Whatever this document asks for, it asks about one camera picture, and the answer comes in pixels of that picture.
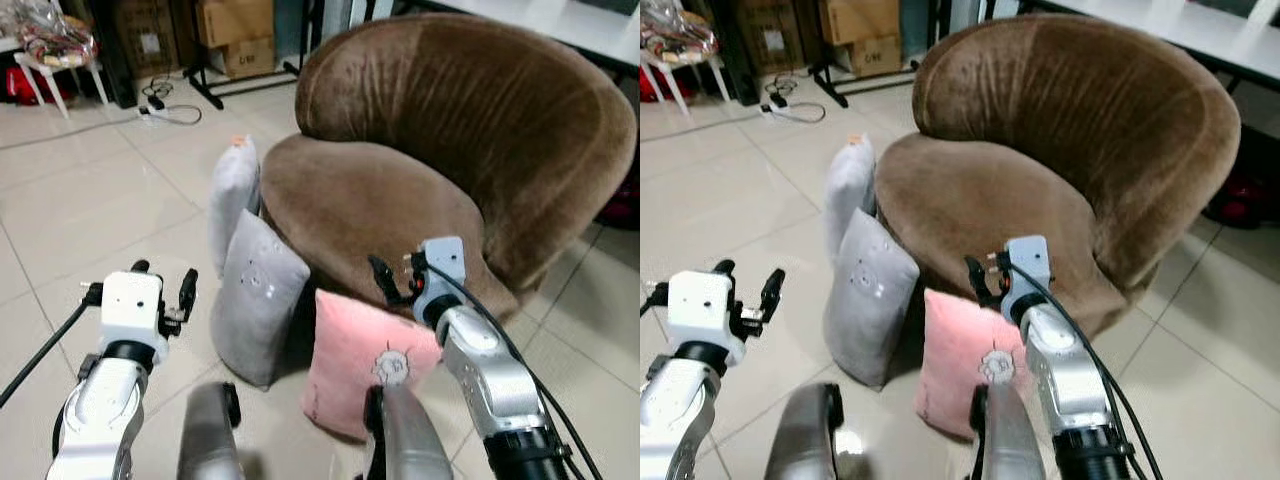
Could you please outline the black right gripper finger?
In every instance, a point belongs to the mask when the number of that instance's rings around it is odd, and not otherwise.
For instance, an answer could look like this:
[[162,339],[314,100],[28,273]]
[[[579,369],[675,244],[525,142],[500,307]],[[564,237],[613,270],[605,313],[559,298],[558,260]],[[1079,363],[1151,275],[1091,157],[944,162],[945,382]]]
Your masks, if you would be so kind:
[[367,261],[372,269],[375,284],[383,293],[387,305],[390,307],[401,306],[403,303],[403,296],[396,284],[394,273],[390,266],[375,255],[369,255]]
[[982,308],[988,308],[991,306],[992,293],[986,282],[987,269],[977,257],[970,255],[964,257],[964,262],[968,270],[968,279],[975,294],[975,302]]

